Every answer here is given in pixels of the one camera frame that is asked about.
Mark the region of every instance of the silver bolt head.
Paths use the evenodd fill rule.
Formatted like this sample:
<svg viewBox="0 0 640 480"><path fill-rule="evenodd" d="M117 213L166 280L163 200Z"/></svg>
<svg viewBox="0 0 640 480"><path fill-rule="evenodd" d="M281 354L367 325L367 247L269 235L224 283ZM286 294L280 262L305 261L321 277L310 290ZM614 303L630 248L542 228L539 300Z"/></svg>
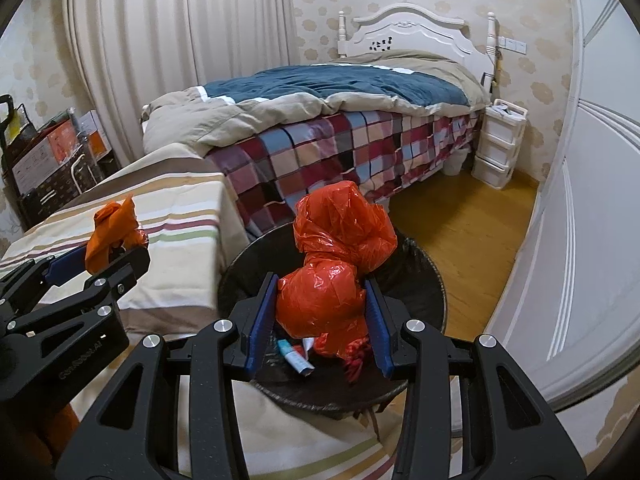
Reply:
<svg viewBox="0 0 640 480"><path fill-rule="evenodd" d="M422 332L424 330L424 323L419 319L410 319L406 322L406 328L411 332Z"/></svg>
<svg viewBox="0 0 640 480"><path fill-rule="evenodd" d="M160 336L156 334L150 334L142 340L142 344L147 348L153 348L160 344Z"/></svg>
<svg viewBox="0 0 640 480"><path fill-rule="evenodd" d="M233 323L228 319L219 319L213 324L216 332L229 332L233 328Z"/></svg>
<svg viewBox="0 0 640 480"><path fill-rule="evenodd" d="M490 335L490 334L482 334L479 338L478 338L478 342L486 347L486 348L493 348L494 346L496 346L496 344L498 343L495 340L495 337Z"/></svg>
<svg viewBox="0 0 640 480"><path fill-rule="evenodd" d="M104 317L111 313L111 307L109 305L103 305L98 309L98 316Z"/></svg>

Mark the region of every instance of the black trash bag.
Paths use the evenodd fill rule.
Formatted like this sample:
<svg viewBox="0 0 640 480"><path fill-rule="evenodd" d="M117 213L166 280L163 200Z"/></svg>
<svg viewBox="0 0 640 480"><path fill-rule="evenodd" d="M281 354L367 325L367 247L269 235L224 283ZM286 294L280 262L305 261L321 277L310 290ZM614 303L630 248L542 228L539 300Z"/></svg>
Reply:
<svg viewBox="0 0 640 480"><path fill-rule="evenodd" d="M411 316L438 330L446 322L446 295L442 279L427 254L412 238L396 229L398 246L377 268L375 277L385 296L401 300ZM238 301L258 294L267 272L279 277L302 267L304 254L296 249L293 225L286 224L251 243L229 266L218 287L218 309L228 316ZM373 359L365 364L355 384L344 377L339 358L324 358L310 352L309 361L316 370L304 378L284 360L276 340L287 335L277 323L255 384L280 404L323 413L357 412L376 404L385 404L406 388L405 381L389 381L382 376Z"/></svg>

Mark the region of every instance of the plaid bedsheet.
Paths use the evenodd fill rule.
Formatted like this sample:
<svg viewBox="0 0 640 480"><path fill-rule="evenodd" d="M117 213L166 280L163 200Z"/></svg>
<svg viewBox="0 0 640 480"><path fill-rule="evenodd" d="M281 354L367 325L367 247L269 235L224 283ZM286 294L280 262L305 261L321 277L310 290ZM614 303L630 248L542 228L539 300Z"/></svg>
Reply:
<svg viewBox="0 0 640 480"><path fill-rule="evenodd" d="M370 202L391 197L468 143L478 117L345 112L276 126L206 157L236 190L247 231L260 236L291 222L298 200L327 184L353 180Z"/></svg>

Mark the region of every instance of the curtain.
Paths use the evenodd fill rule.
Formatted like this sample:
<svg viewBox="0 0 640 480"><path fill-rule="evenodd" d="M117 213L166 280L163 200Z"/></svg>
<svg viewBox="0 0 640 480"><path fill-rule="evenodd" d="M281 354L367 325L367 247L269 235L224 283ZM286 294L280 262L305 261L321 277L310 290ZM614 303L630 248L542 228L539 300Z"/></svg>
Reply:
<svg viewBox="0 0 640 480"><path fill-rule="evenodd" d="M298 62L291 0L63 0L65 31L123 165L140 112L171 91Z"/></svg>

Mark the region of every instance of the wallpaper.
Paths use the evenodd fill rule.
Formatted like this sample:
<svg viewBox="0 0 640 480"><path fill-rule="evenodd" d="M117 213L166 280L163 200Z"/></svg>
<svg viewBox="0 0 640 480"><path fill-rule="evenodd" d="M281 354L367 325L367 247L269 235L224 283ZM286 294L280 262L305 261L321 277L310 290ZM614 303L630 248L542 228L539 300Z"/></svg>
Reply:
<svg viewBox="0 0 640 480"><path fill-rule="evenodd" d="M527 55L502 50L495 97L524 106L529 124L518 167L537 180L548 175L566 111L572 69L570 0L293 0L303 62L337 57L338 12L347 15L347 33L356 30L350 18L367 16L396 2L411 2L441 16L462 18L465 33L484 52L486 15L493 11L498 34L527 43Z"/></svg>
<svg viewBox="0 0 640 480"><path fill-rule="evenodd" d="M91 110L66 44L62 0L24 0L0 38L0 94L24 103L36 126L71 106ZM22 235L0 182L0 255Z"/></svg>

